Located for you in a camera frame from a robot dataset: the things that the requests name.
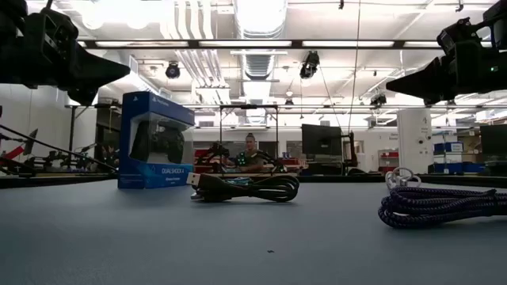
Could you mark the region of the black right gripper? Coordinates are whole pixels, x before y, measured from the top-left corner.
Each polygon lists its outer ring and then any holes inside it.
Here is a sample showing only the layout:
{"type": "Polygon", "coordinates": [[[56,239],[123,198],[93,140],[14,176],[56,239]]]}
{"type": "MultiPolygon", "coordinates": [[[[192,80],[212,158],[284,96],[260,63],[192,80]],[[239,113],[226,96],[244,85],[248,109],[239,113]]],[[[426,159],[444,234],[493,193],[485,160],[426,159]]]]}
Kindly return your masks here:
{"type": "Polygon", "coordinates": [[[506,51],[468,40],[456,45],[455,57],[455,91],[447,56],[436,57],[422,69],[388,82],[386,89],[421,98],[425,106],[434,105],[433,100],[453,100],[462,93],[506,90],[506,51]]]}

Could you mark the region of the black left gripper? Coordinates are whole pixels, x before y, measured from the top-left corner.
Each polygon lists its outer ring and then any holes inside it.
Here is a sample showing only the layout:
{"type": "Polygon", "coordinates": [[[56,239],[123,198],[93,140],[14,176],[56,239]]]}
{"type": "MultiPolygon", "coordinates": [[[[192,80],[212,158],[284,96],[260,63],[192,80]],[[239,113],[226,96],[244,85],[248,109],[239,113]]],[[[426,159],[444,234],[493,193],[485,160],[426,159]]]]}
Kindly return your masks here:
{"type": "Polygon", "coordinates": [[[35,89],[70,89],[68,97],[92,105],[97,89],[130,74],[130,67],[90,54],[77,43],[73,24],[30,23],[18,34],[13,23],[1,24],[1,83],[35,89]]]}

